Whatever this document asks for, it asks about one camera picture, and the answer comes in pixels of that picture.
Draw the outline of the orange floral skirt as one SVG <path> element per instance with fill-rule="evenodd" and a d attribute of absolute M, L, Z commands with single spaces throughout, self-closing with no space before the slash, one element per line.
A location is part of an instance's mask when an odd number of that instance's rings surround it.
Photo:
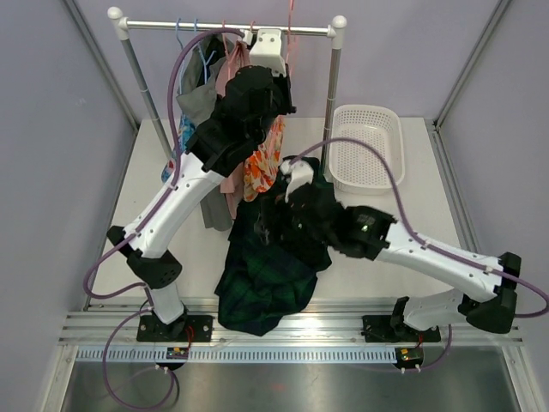
<path fill-rule="evenodd" d="M 266 140 L 244 162 L 244 200 L 254 201 L 275 183 L 284 139 L 284 118 L 279 116 L 272 124 Z"/>

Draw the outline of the dark green plaid skirt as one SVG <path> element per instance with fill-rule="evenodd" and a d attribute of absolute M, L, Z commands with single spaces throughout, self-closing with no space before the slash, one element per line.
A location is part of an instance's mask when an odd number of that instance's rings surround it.
<path fill-rule="evenodd" d="M 266 244 L 256 232 L 262 206 L 286 187 L 278 173 L 267 192 L 237 208 L 224 270 L 214 291 L 219 298 L 218 322 L 226 329 L 267 334 L 283 317 L 308 306 L 317 274 L 332 265 L 328 247 L 305 234 L 285 203 L 274 218 L 282 238 Z"/>

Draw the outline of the pink wire hanger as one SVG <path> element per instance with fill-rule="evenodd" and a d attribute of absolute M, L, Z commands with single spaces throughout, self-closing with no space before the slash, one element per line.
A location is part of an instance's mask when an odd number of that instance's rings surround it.
<path fill-rule="evenodd" d="M 287 13 L 287 52 L 286 52 L 286 63 L 288 66 L 287 73 L 291 75 L 294 68 L 294 58 L 295 52 L 298 46 L 297 36 L 292 32 L 293 26 L 293 11 L 294 11 L 294 0 L 288 1 L 288 13 Z"/>

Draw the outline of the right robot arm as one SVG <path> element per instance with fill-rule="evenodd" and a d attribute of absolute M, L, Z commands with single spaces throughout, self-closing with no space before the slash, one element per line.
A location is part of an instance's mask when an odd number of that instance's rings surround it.
<path fill-rule="evenodd" d="M 516 316 L 520 258 L 510 252 L 481 257 L 408 233 L 404 222 L 368 206 L 345 206 L 331 188 L 306 184 L 259 203 L 256 232 L 266 244 L 297 251 L 331 247 L 357 259 L 394 264 L 449 285 L 446 292 L 404 296 L 384 328 L 392 342 L 413 341 L 431 328 L 466 322 L 492 334 L 510 332 Z"/>

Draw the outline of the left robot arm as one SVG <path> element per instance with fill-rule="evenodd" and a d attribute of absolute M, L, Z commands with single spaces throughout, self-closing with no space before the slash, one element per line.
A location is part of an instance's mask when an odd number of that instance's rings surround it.
<path fill-rule="evenodd" d="M 145 283 L 155 329 L 167 341 L 183 336 L 187 314 L 176 285 L 183 266 L 168 250 L 172 238 L 201 200 L 266 140 L 274 121 L 295 111 L 288 74 L 259 65 L 239 69 L 196 127 L 171 179 L 130 224 L 109 228 L 107 238 Z"/>

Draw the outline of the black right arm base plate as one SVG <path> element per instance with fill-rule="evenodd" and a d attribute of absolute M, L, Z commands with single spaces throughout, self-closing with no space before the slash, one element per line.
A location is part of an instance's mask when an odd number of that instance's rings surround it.
<path fill-rule="evenodd" d="M 366 342 L 380 343 L 432 343 L 441 342 L 440 329 L 436 327 L 417 331 L 391 315 L 364 315 L 362 335 Z"/>

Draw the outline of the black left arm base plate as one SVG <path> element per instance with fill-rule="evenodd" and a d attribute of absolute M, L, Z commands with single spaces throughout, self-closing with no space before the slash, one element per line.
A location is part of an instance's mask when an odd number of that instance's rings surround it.
<path fill-rule="evenodd" d="M 163 324 L 158 317 L 140 317 L 136 340 L 138 342 L 210 342 L 213 317 L 186 315 L 171 324 Z"/>

